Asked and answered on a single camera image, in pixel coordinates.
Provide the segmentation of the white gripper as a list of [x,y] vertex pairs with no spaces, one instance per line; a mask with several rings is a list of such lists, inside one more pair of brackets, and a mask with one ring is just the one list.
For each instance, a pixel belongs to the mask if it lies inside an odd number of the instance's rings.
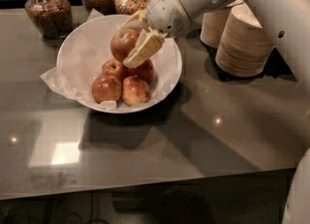
[[[191,23],[190,0],[150,0],[146,10],[136,11],[119,27],[119,30],[142,30],[135,47],[123,60],[123,64],[127,68],[137,68],[162,48],[168,34],[177,37],[186,31]],[[146,32],[149,26],[158,31]]]

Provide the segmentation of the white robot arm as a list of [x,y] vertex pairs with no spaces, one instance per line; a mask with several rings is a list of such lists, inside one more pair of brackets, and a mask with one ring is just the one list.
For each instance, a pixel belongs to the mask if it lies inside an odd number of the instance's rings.
[[[134,13],[124,24],[140,22],[152,35],[127,60],[140,64],[157,52],[166,36],[181,32],[175,25],[188,26],[201,13],[215,12],[234,0],[150,0],[144,11]],[[243,0],[276,46],[297,82],[310,87],[310,2],[308,0]]]

